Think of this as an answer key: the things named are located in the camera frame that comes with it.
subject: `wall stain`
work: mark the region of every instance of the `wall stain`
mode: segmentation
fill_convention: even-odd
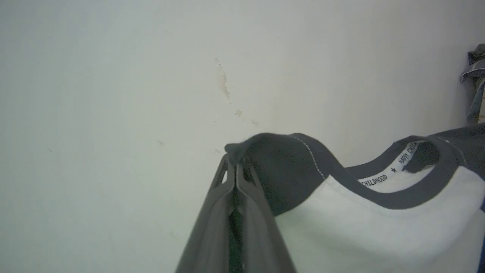
[[[174,239],[177,239],[177,240],[178,240],[177,236],[175,236],[175,234],[174,234],[174,232],[173,232],[173,231],[170,231],[170,237],[172,237],[172,238],[174,238]]]
[[[259,122],[258,122],[257,120],[252,119],[252,120],[251,120],[251,123],[252,123],[254,126],[256,126],[256,127],[259,127]]]
[[[227,77],[224,68],[222,67],[219,59],[215,58],[214,62],[216,62],[216,73],[217,73],[217,83],[219,84],[219,89],[224,93],[226,98],[229,100],[231,97],[231,93],[227,90]]]

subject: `fabric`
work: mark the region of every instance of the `fabric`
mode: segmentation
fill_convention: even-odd
[[[410,136],[350,168],[303,134],[260,134],[226,151],[234,163],[251,158],[298,272],[477,272],[483,124]]]
[[[478,123],[483,123],[485,122],[485,93],[484,93],[484,89],[485,89],[485,78],[483,78],[483,80],[481,81],[480,83],[480,86],[479,86],[479,90],[477,91],[477,93],[480,93],[482,95],[481,97],[481,107],[480,107],[480,112],[479,112],[479,115],[478,115]]]
[[[474,51],[468,52],[469,66],[465,68],[461,74],[461,83],[470,78],[475,85],[475,97],[467,114],[467,121],[477,121],[481,117],[479,115],[482,98],[484,93],[485,82],[485,44],[479,44]]]
[[[485,58],[485,44],[479,44],[474,51],[468,52],[468,64],[472,65]]]

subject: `white t-shirt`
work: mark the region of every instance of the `white t-shirt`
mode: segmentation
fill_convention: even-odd
[[[344,168],[317,140],[261,134],[249,157],[299,273],[475,273],[485,234],[485,124],[395,142]]]

